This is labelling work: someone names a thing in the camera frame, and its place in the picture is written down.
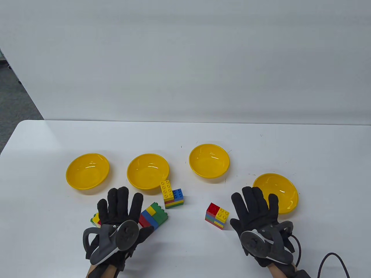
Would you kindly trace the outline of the person's left hand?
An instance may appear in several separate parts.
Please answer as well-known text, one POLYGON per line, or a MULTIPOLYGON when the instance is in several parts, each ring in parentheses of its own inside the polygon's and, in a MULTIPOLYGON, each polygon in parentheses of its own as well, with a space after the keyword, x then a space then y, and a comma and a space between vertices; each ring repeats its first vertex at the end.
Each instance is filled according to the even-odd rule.
MULTIPOLYGON (((138 224, 143 205, 143 194, 135 193, 128 211, 129 190, 127 187, 109 190, 107 199, 101 199, 97 203, 97 209, 101 225, 119 226, 127 220, 133 220, 138 224)), ((131 257, 136 247, 143 243, 154 232, 154 226, 141 228, 135 243, 127 251, 119 251, 112 255, 104 264, 113 265, 123 271, 126 259, 131 257)))

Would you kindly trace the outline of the person's right hand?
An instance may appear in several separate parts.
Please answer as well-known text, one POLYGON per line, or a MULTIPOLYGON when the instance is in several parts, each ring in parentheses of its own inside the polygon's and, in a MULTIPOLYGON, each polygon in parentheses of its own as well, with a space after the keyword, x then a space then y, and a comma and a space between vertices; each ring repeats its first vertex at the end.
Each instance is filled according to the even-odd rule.
POLYGON ((260 188, 246 186, 242 188, 242 194, 233 193, 231 200, 238 218, 230 219, 230 224, 238 237, 245 231, 278 223, 279 200, 275 194, 270 194, 266 201, 260 188))

